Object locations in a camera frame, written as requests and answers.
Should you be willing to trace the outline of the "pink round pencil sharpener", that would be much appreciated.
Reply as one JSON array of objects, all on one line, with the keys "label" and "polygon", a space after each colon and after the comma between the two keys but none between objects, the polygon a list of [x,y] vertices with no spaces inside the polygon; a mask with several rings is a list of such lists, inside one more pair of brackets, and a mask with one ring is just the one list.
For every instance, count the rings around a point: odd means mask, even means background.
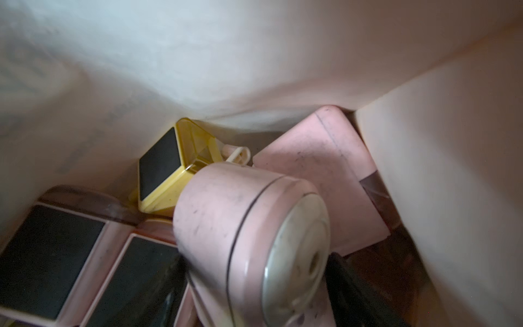
[{"label": "pink round pencil sharpener", "polygon": [[222,162],[200,170],[173,217],[204,326],[288,326],[320,286],[325,202],[309,181]]}]

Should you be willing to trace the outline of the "cream tote bag green handles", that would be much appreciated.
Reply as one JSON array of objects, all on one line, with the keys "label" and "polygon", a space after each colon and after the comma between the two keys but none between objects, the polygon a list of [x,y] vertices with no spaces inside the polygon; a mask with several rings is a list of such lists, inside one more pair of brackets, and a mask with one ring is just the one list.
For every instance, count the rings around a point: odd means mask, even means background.
[{"label": "cream tote bag green handles", "polygon": [[521,1],[2,1],[1,236],[126,198],[189,117],[258,151],[349,111],[432,282],[421,326],[522,325]]}]

